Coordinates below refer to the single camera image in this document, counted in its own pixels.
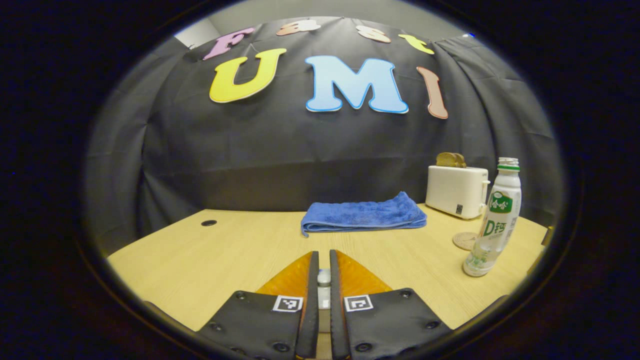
bottle label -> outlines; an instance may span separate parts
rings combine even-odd
[[[513,207],[513,199],[502,192],[494,192],[491,194],[489,202],[489,211],[492,213],[510,213]]]

gray wall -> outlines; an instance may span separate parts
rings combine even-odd
[[[176,38],[187,46],[198,46],[263,22],[305,16],[344,16],[380,22],[432,41],[469,32],[443,17],[398,0],[247,0],[202,19],[176,34]]]

toaster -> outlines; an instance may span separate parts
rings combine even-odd
[[[486,191],[491,181],[485,168],[439,167],[431,165],[425,204],[451,215],[470,219],[486,206]]]

folded towel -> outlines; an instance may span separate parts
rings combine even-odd
[[[384,202],[314,202],[302,218],[302,235],[307,231],[367,231],[414,229],[427,224],[427,215],[405,192]]]

blue letter m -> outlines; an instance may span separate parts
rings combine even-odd
[[[314,67],[314,97],[307,101],[309,111],[336,111],[342,101],[333,94],[338,87],[354,109],[359,109],[373,89],[369,107],[385,113],[406,113],[409,106],[402,101],[394,80],[394,64],[381,59],[366,59],[358,73],[354,73],[335,56],[311,56],[305,62]]]

